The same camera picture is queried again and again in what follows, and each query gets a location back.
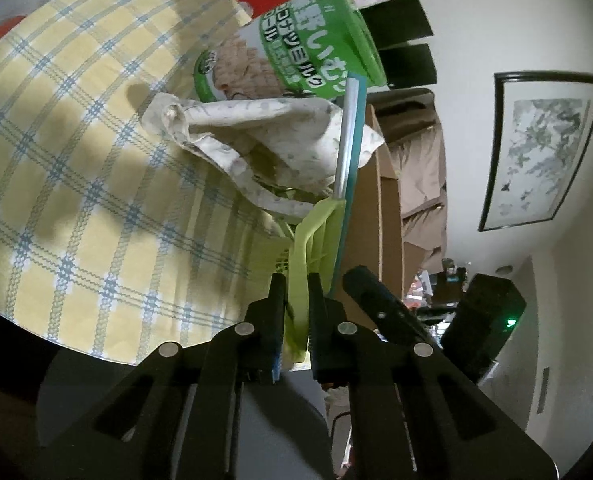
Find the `framed ink painting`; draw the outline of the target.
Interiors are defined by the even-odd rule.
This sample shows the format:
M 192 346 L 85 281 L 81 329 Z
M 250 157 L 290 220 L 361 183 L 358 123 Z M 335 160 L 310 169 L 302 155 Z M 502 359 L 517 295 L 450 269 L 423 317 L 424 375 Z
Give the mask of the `framed ink painting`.
M 551 221 L 593 136 L 593 74 L 494 75 L 494 136 L 481 232 Z

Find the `right black speaker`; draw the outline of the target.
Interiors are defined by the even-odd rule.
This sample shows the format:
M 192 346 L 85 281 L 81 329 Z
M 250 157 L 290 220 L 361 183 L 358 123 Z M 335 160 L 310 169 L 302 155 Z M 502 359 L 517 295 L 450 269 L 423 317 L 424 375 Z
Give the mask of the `right black speaker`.
M 389 88 L 408 89 L 437 83 L 437 68 L 427 44 L 395 47 L 378 53 Z

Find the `yellow blue plaid tablecloth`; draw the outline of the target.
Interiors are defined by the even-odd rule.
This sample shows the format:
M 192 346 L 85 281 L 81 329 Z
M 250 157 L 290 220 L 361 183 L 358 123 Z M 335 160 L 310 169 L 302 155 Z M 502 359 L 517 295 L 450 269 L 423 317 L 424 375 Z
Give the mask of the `yellow blue plaid tablecloth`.
M 287 240 L 205 160 L 144 130 L 192 96 L 198 56 L 246 23 L 232 0 L 50 0 L 0 40 L 0 314 L 133 364 L 263 298 Z

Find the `green snack canister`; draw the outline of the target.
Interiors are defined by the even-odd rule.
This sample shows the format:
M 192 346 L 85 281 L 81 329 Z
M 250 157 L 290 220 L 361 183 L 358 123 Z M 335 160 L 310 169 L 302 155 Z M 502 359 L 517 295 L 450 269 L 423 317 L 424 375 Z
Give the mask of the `green snack canister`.
M 193 67 L 200 101 L 336 99 L 351 74 L 387 83 L 353 0 L 290 0 L 204 51 Z

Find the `cardboard storage box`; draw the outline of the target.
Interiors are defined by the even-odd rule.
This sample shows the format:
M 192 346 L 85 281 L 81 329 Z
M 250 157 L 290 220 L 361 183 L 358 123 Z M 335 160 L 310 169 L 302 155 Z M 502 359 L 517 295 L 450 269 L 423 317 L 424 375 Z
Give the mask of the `cardboard storage box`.
M 403 294 L 399 181 L 385 144 L 357 171 L 347 238 L 333 293 L 333 298 L 343 304 L 349 321 L 373 330 L 376 324 L 342 288 L 343 274 L 355 266 L 366 266 L 395 296 Z

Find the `left black speaker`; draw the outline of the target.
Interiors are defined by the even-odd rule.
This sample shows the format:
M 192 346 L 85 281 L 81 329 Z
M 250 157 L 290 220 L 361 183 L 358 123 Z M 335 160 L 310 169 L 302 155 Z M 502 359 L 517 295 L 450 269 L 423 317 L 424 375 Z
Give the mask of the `left black speaker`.
M 359 10 L 375 46 L 385 50 L 433 36 L 420 0 L 388 0 Z

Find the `brown sofa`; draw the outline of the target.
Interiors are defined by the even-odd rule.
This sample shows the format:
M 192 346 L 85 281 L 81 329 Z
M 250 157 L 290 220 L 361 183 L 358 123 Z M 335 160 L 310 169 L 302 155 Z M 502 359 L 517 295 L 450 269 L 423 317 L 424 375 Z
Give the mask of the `brown sofa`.
M 390 152 L 399 188 L 402 240 L 423 251 L 419 269 L 442 271 L 447 246 L 447 179 L 443 129 L 428 89 L 368 96 Z

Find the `black speaker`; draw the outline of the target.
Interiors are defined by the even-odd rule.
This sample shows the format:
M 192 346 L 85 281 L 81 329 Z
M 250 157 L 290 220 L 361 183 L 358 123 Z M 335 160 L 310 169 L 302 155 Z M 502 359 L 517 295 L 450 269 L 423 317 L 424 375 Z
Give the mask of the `black speaker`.
M 388 0 L 359 10 L 375 46 L 385 50 L 433 36 L 420 0 Z
M 437 68 L 427 44 L 395 47 L 378 53 L 389 88 L 408 89 L 437 83 Z

